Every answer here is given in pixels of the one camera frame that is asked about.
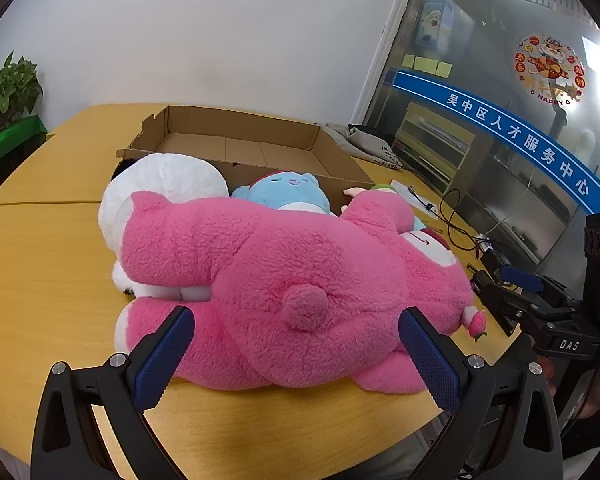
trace blue gripper pad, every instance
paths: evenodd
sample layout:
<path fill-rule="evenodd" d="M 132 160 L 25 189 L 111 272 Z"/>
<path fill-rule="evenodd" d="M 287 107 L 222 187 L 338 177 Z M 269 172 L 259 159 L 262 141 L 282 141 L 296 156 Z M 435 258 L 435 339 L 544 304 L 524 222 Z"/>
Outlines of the blue gripper pad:
<path fill-rule="evenodd" d="M 141 361 L 132 378 L 133 403 L 138 412 L 158 404 L 193 339 L 194 325 L 193 313 L 188 308 L 176 307 L 155 333 L 145 336 L 154 340 L 148 340 L 153 348 L 148 348 L 147 358 Z M 142 343 L 136 347 L 140 354 L 143 349 L 138 347 Z M 132 363 L 136 349 L 131 353 Z"/>
<path fill-rule="evenodd" d="M 455 369 L 458 368 L 458 359 L 460 359 L 460 366 L 464 368 L 462 365 L 464 354 L 458 347 L 455 349 L 449 347 L 449 342 L 453 346 L 455 343 L 438 334 L 417 308 L 402 311 L 398 319 L 398 333 L 437 406 L 447 412 L 455 413 L 462 400 L 464 389 L 462 383 L 468 380 L 467 376 L 462 377 L 464 380 L 461 380 L 458 372 L 463 376 L 462 370 Z M 446 359 L 443 352 L 452 354 L 456 366 Z"/>
<path fill-rule="evenodd" d="M 544 290 L 544 284 L 540 277 L 535 274 L 529 274 L 517 267 L 510 265 L 502 267 L 500 269 L 500 277 L 505 282 L 513 283 L 528 292 L 537 294 Z"/>

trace white wall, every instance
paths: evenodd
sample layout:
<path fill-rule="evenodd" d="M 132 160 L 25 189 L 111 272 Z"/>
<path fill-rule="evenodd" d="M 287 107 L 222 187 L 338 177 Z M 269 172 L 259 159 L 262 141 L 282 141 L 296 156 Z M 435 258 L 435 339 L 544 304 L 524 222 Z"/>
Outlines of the white wall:
<path fill-rule="evenodd" d="M 48 128 L 100 103 L 173 102 L 347 123 L 394 0 L 15 0 Z"/>

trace blue banner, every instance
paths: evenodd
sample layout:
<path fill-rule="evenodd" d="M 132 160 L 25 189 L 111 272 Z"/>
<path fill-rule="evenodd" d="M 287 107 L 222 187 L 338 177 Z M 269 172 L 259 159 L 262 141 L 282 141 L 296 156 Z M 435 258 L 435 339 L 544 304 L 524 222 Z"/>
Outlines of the blue banner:
<path fill-rule="evenodd" d="M 554 179 L 588 213 L 600 212 L 600 180 L 560 144 L 499 106 L 453 86 L 400 70 L 394 88 L 471 121 Z"/>

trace white paper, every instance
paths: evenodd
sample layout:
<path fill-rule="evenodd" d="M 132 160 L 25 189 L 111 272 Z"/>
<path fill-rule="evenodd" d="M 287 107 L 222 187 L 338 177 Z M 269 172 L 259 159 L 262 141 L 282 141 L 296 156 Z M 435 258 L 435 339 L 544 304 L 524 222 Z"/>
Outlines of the white paper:
<path fill-rule="evenodd" d="M 426 207 L 424 207 L 424 205 L 420 202 L 420 200 L 418 200 L 416 198 L 416 196 L 414 196 L 411 191 L 409 191 L 407 189 L 407 187 L 404 184 L 401 184 L 400 182 L 398 182 L 397 180 L 392 180 L 391 181 L 391 186 L 398 192 L 398 194 L 405 199 L 407 202 L 409 202 L 409 204 L 411 205 L 411 207 L 414 207 L 416 209 L 419 209 L 420 211 L 422 211 L 425 215 L 431 217 L 431 218 L 438 218 L 436 216 L 436 213 L 438 212 L 438 206 L 436 206 L 431 200 L 428 200 L 427 198 L 424 198 L 423 196 L 420 195 L 416 195 L 420 200 L 422 200 L 425 204 L 432 204 L 433 208 L 431 209 L 431 211 L 427 210 Z"/>

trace pink plush toy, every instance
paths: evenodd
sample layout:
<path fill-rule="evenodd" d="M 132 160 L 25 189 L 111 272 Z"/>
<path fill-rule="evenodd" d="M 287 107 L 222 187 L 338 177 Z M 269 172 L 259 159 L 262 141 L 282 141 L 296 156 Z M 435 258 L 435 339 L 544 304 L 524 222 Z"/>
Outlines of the pink plush toy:
<path fill-rule="evenodd" d="M 196 384 L 305 387 L 350 376 L 367 390 L 421 391 L 398 339 L 400 312 L 417 306 L 448 335 L 461 324 L 483 330 L 484 313 L 471 307 L 453 254 L 427 232 L 410 233 L 413 223 L 404 199 L 377 190 L 360 193 L 340 218 L 135 192 L 113 229 L 129 278 L 210 286 L 211 300 L 133 301 L 118 319 L 116 349 L 128 352 L 184 304 L 196 332 L 176 375 Z"/>

